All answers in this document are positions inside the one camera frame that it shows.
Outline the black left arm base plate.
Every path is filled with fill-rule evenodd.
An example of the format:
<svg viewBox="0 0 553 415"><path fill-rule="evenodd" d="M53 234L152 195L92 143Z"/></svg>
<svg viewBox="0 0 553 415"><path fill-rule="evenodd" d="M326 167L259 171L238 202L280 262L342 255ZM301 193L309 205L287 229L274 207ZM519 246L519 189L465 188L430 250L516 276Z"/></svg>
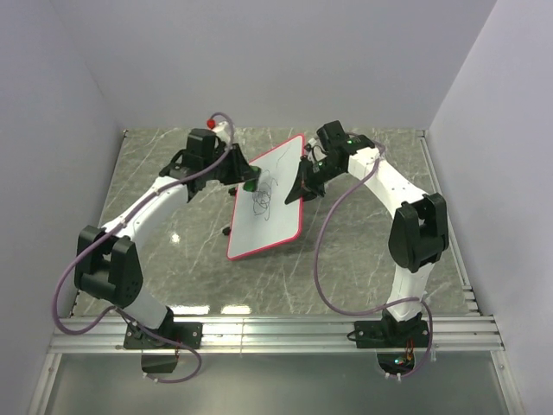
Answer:
<svg viewBox="0 0 553 415"><path fill-rule="evenodd" d="M130 323L124 337L124 349L153 350L182 348L199 349L203 324L200 322L171 322L167 327L148 329L139 323Z"/></svg>

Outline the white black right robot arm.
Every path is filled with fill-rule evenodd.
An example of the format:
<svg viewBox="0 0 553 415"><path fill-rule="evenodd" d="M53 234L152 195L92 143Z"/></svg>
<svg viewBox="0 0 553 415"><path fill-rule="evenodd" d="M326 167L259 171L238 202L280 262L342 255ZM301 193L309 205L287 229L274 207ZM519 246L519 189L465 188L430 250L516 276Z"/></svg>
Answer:
<svg viewBox="0 0 553 415"><path fill-rule="evenodd" d="M388 300L380 306L389 318L381 334L387 343L401 345L423 310L429 274L448 249L447 203L400 174L386 160L385 146L365 135L319 129L305 150L287 204L322 197L328 182L348 174L357 179L355 188L368 188L391 215L388 250L395 272Z"/></svg>

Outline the aluminium right side rail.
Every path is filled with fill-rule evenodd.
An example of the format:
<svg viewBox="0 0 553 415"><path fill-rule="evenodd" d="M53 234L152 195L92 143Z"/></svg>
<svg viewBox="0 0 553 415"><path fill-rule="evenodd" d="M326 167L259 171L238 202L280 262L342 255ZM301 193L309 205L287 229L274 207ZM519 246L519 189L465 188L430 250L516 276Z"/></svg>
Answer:
<svg viewBox="0 0 553 415"><path fill-rule="evenodd" d="M430 151L429 151L429 146L427 143L427 132L428 132L427 130L417 130L416 135L418 137L418 140L420 142L420 145L423 151L424 160L429 170L429 175L430 175L430 180L432 181L432 185L436 192L442 194L442 187L439 183L439 178L438 178L438 175L436 174L435 166L433 164ZM461 250L459 248L459 244L455 236L453 224L451 222L451 218L449 214L447 214L447 222L448 222L448 236L449 236L449 251L452 252L457 274L461 281L461 288L463 291L463 295L465 297L465 304L467 305L467 308L468 308L468 314L470 316L481 316L482 313L477 303L473 286L471 285L469 277L467 275L467 269L464 264L463 258L461 256Z"/></svg>

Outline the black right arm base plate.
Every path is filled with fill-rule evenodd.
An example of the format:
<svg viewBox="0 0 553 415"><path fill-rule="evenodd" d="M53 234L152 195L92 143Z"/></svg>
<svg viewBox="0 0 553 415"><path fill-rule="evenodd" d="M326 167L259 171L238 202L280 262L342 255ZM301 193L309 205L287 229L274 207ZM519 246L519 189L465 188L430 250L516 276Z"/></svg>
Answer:
<svg viewBox="0 0 553 415"><path fill-rule="evenodd" d="M426 321L413 318L396 322L383 317L378 321L356 321L353 331L346 335L356 348L425 348L429 345L430 329Z"/></svg>

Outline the red framed whiteboard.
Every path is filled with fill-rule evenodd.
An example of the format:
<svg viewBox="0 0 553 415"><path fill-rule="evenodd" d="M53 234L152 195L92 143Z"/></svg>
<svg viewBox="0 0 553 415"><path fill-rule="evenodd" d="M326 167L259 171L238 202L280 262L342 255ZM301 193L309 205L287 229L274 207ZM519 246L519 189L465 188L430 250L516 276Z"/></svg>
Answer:
<svg viewBox="0 0 553 415"><path fill-rule="evenodd" d="M293 187L305 137L295 135L254 157L261 169L257 189L240 185L235 196L226 256L238 260L297 239L302 231L302 201L285 202Z"/></svg>

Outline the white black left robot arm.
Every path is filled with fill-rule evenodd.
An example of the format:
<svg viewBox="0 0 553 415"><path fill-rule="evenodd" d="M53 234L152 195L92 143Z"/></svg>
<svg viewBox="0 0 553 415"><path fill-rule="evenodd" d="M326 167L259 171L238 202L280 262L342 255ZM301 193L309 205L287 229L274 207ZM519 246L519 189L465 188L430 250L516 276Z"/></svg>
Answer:
<svg viewBox="0 0 553 415"><path fill-rule="evenodd" d="M259 177L260 169L245 160L236 144L190 144L178 151L149 190L116 219L101 228L81 231L76 288L122 311L154 347L168 346L177 339L174 313L145 287L139 259L143 244L159 224L189 203L208 182L243 183L253 191Z"/></svg>

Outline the aluminium front rail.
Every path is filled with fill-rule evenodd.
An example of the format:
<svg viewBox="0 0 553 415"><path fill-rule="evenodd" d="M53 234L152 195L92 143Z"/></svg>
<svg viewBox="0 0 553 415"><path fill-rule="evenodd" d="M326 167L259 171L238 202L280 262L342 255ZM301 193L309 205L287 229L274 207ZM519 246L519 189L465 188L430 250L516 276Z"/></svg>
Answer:
<svg viewBox="0 0 553 415"><path fill-rule="evenodd" d="M336 315L178 316L177 322L202 324L201 354L344 354L358 353L346 334L352 318ZM124 348L126 324L104 318L90 332L65 335L56 329L52 354L131 354ZM434 319L436 352L501 351L504 343L490 316L438 316Z"/></svg>

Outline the aluminium rail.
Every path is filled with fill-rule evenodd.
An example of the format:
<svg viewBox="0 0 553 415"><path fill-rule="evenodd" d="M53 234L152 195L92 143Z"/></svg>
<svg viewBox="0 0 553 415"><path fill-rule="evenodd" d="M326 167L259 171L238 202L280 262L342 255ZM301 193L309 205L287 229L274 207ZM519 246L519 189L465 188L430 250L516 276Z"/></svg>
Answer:
<svg viewBox="0 0 553 415"><path fill-rule="evenodd" d="M177 322L202 324L201 354L344 354L358 353L346 334L352 318L336 315L178 316ZM124 348L126 324L104 318L90 332L65 335L56 329L52 354L131 354ZM501 351L504 343L490 316L438 316L434 319L436 352Z"/></svg>
<svg viewBox="0 0 553 415"><path fill-rule="evenodd" d="M423 151L424 160L429 170L429 175L430 175L430 180L432 181L432 185L436 192L442 194L442 187L439 183L439 178L438 178L438 175L436 174L435 166L433 164L430 151L429 151L429 146L427 143L427 132L428 132L427 130L417 130L416 135L418 137L418 140L420 142L420 145ZM469 277L467 275L467 269L464 264L463 258L461 256L461 250L459 248L459 244L455 236L453 224L451 222L451 218L449 214L447 214L447 222L448 222L448 236L449 236L449 251L452 252L457 274L461 281L461 288L463 291L463 295L465 297L465 304L467 305L467 308L468 308L468 314L470 316L481 316L482 313L477 303L473 286L471 285Z"/></svg>

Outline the green whiteboard eraser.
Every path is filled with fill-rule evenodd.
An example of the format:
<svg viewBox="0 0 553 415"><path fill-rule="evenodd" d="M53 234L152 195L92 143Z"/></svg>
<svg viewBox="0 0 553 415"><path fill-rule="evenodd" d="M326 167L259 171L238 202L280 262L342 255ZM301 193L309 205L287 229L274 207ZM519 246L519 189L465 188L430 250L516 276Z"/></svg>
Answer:
<svg viewBox="0 0 553 415"><path fill-rule="evenodd" d="M252 166L251 170L252 170L252 177L246 182L244 182L243 190L245 192L254 193L257 191L258 182L262 174L262 170L257 166Z"/></svg>

